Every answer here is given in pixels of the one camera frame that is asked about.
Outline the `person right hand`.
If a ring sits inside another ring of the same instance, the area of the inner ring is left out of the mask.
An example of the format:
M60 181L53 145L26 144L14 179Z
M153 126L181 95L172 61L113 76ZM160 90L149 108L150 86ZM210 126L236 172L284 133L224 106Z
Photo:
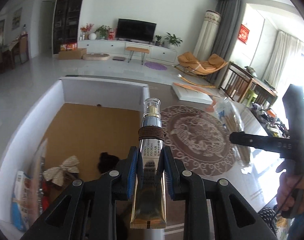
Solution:
M286 172L283 172L279 178L279 188L276 197L277 205L281 211L288 211L294 206L295 199L292 196L294 189L304 191L304 176L290 176ZM297 213L304 213L304 193Z

